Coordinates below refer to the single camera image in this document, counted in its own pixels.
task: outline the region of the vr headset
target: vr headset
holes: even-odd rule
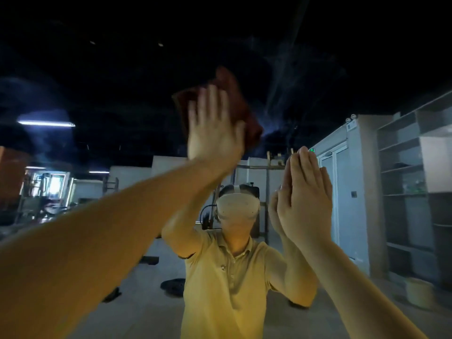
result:
[[[254,220],[260,209],[260,200],[252,194],[242,193],[240,186],[234,186],[234,193],[225,194],[217,200],[219,220]]]

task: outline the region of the red cloth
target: red cloth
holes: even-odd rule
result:
[[[209,84],[216,85],[223,89],[229,96],[230,104],[230,118],[232,123],[243,120],[246,123],[246,138],[245,149],[255,146],[262,136],[263,128],[259,124],[256,116],[252,113],[250,106],[245,101],[239,83],[234,74],[223,66],[217,68],[216,78],[209,81]],[[196,86],[186,90],[182,90],[173,95],[173,100],[176,103],[181,118],[184,133],[188,136],[189,117],[188,104],[189,101],[196,101],[198,99],[199,89],[202,86]]]

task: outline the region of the yellow polo shirt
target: yellow polo shirt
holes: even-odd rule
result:
[[[280,253],[250,237],[230,253],[221,230],[200,230],[202,248],[185,262],[182,339],[261,339],[267,292],[265,257]]]

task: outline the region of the ceiling light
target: ceiling light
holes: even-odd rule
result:
[[[49,126],[49,127],[75,127],[71,122],[65,121],[36,121],[36,120],[19,120],[17,121],[22,125],[32,125],[32,126]]]

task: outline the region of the white bucket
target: white bucket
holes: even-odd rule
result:
[[[406,298],[411,304],[424,309],[432,309],[435,306],[432,283],[412,277],[407,278],[405,282]]]

